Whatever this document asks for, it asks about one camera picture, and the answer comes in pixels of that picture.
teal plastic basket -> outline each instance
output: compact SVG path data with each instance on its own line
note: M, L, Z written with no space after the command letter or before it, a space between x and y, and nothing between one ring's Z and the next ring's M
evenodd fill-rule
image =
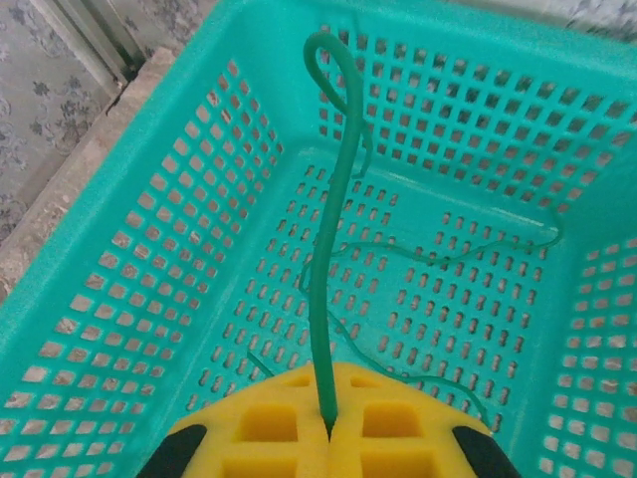
M344 123L304 66L320 29L374 138L338 246L453 256L563 223L548 250L446 267L354 249L330 309L384 365L473 390L524 476L637 476L636 51L434 1L228 0L0 312L1 478L132 476L179 417L264 378L247 350L310 359L297 281Z

basket bottom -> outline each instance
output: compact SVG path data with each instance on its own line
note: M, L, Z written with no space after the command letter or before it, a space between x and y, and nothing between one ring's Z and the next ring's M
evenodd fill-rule
M200 309L209 311L212 327L169 423L264 378L247 351L273 373L310 360L308 305L297 284L313 251L335 155L330 147L286 152L249 218L246 242L228 257L233 266L219 281L225 290ZM503 237L543 243L554 235L513 211L481 207L438 186L372 166L350 182L334 248L395 240L423 255L453 257ZM514 430L541 399L530 378L541 379L550 338L563 323L553 320L559 301L551 293L559 287L551 266L559 264L561 244L532 254L494 247L446 267L360 245L331 263L329 309L383 365L473 390L512 453ZM331 335L335 359L359 362L333 329ZM426 380L416 386L476 413L458 389Z

green cable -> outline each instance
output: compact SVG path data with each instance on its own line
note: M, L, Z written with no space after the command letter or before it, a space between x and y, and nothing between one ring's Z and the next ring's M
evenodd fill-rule
M505 241L505 240L500 240L500 241L493 241L490 242L488 244L485 244L483 246L477 247L475 249L472 249L471 251L468 251L464 254L458 255L458 256L454 256L454 257L443 257L443 258L430 258L430 257L425 257L423 255L417 255L415 252L410 251L402 246L396 245L396 244L390 244L390 243L374 243L374 242L352 242L349 244L346 244L345 247L343 247L342 249L335 251L331 254L331 257L338 257L338 256L343 256L347 253L348 250L353 249L353 248L359 248L359 249L384 249L387 250L389 252L395 253L397 255L406 257L408 259L411 259L414 262L420 262L420 263L425 263L428 266L434 266L434 265L449 265L452 263L456 263L456 262L461 262L463 260L466 259L470 259L472 257L477 256L478 254L480 254L481 252L485 252L491 248L494 247L510 247L512 249L521 249L524 250L528 253L533 252L533 251L537 251L543 248L549 248L554 246L555 244L557 244L562 236L563 236L563 227L561 224L561 219L559 217L559 215L557 214L557 212L553 209L551 209L551 214L553 216L553 219L555 220L555 223L557 225L557 233L555 234L555 237L552 238L550 241L544 242L544 243L540 243L540 244L528 244L528 245L524 245L524 244L520 244L517 242L513 242L513 241ZM308 268L310 267L312 263L312 260L307 261L307 263L304 265L303 270L301 272L301 275L299 277L299 290L301 291L302 294L304 294L304 296L308 297L309 293L308 290L304 288L304 283L305 283L305 277L306 277L306 273ZM469 399L476 405L476 408L478 409L478 412L480 414L480 417L483 421L483 423L485 424L485 426L487 426L489 429L491 429L491 423L489 421L488 415L487 415L487 408L482 404L482 402L480 401L480 399L467 387L463 386L460 383L457 383L455 381L449 380L447 378L443 378L437 375L403 375L400 373L396 373L393 371L389 371L387 370L383 365L381 365L378 361L374 360L373 358L371 358L370 356L368 356L367 354L365 354L355 343L355 341L351 338L351 336L349 335L347 329L345 328L345 326L336 318L336 316L331 312L331 311L327 311L328 316L330 318L330 320L332 321L332 323L334 324L336 331L338 333L342 333L345 342L347 344L347 346L354 352L354 354L361 359L362 361L364 361L365 363L367 363L367 365L369 365L371 368L373 368L374 370L389 376L390 378L394 378L396 380L402 381L404 383L414 383L414 382L419 382L419 381L423 381L423 382L434 382L434 383L441 383L441 384L445 384L447 386L456 388L460 391L462 391L463 393L465 393Z
M248 360L251 361L257 368L264 373L266 378L272 378L275 376L272 371L266 367L266 365L260 361L257 356L255 356L252 352L248 351Z
M317 51L319 49L327 50L340 67L345 81L347 103L338 96L320 70L317 62ZM342 42L329 33L314 33L306 41L303 53L306 68L313 80L324 91L329 100L345 115L345 131L334 167L333 181L329 187L325 208L320 219L317 243L314 249L316 260L310 275L310 293L308 297L310 304L310 342L317 380L318 406L327 429L327 435L331 435L331 429L338 416L338 405L336 403L336 387L329 350L327 268L329 267L329 256L336 236L340 211L347 192L347 184L351 177L354 158L358 150L358 140L363 134L364 142L367 145L367 154L371 155L371 133L365 125L362 116L362 77Z
M490 249L494 249L494 248L511 248L514 250L523 250L527 253L531 253L534 251L538 251L544 248L550 248L552 246L554 246L555 244L557 244L559 241L561 241L562 237L563 237L563 231L564 228L562 226L561 223L561 218L559 217L559 214L557 213L557 211L553 208L549 209L550 213L552 215L553 221L555 222L556 225L556 230L557 233L555 234L555 237L553 237L550 241L547 242L542 242L539 244L521 244L520 242L514 242L514 241L508 241L508 240L499 240L499 241L492 241L488 244L485 244L483 246L479 246L476 247L475 249L472 249L470 251L467 251L463 254L460 254L458 256L453 256L453 257L449 257L449 256L445 256L445 257L427 257L424 254L416 254L415 252L403 247L403 246L399 246L398 244L392 244L389 242L350 242L347 243L345 245L345 247L334 251L331 253L332 258L334 257L339 257L339 256L343 256L345 255L349 250L351 249L381 249L381 250L386 250L388 252L394 253L396 255L405 257L407 259L411 259L414 262L419 262L419 263L423 263L426 264L428 266L447 266L449 264L454 264L457 262L462 262L464 260L467 259L471 259L475 256L477 256L480 253L484 253ZM306 274L308 273L308 269L310 268L310 265L312 264L314 259L311 259L309 261L307 261L307 263L304 264L303 269L301 271L301 276L299 278L299 287L302 286L302 284L305 283L306 281Z

black plastic part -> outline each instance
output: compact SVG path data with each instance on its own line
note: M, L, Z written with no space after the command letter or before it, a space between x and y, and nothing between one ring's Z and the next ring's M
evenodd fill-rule
M166 436L137 478L181 478L207 431L204 425L190 425Z
M456 426L453 432L478 478L522 478L491 436L468 426Z

patterned wall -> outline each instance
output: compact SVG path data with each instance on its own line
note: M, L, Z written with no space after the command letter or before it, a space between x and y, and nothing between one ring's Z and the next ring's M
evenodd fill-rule
M109 0L147 56L180 50L218 0ZM460 0L637 41L637 0ZM0 2L0 244L109 98L30 0Z

